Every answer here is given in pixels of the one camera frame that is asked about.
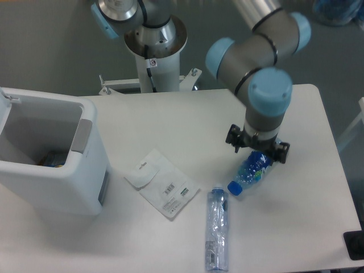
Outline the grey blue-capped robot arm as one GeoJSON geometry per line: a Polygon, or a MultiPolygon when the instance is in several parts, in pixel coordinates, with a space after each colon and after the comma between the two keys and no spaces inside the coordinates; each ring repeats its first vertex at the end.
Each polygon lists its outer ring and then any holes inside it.
{"type": "MultiPolygon", "coordinates": [[[[246,108],[243,127],[232,125],[226,142],[285,163],[289,144],[278,142],[277,136],[291,101],[292,81],[276,63],[308,44],[311,27],[305,16],[287,13],[279,1],[235,1],[234,5],[252,36],[243,43],[222,38],[205,58],[210,74],[246,108]]],[[[94,1],[91,11],[108,38],[124,38],[135,56],[143,93],[181,89],[179,54],[187,31],[171,13],[169,1],[94,1]]]]}

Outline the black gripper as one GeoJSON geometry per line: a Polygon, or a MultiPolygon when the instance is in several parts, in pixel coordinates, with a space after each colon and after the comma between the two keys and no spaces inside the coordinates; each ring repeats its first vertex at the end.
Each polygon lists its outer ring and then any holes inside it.
{"type": "Polygon", "coordinates": [[[234,147],[234,152],[237,154],[240,148],[249,147],[253,150],[264,152],[269,156],[273,162],[285,164],[290,148],[287,142],[276,142],[278,130],[273,131],[258,131],[249,135],[244,129],[235,124],[230,126],[227,133],[225,143],[234,147]]]}

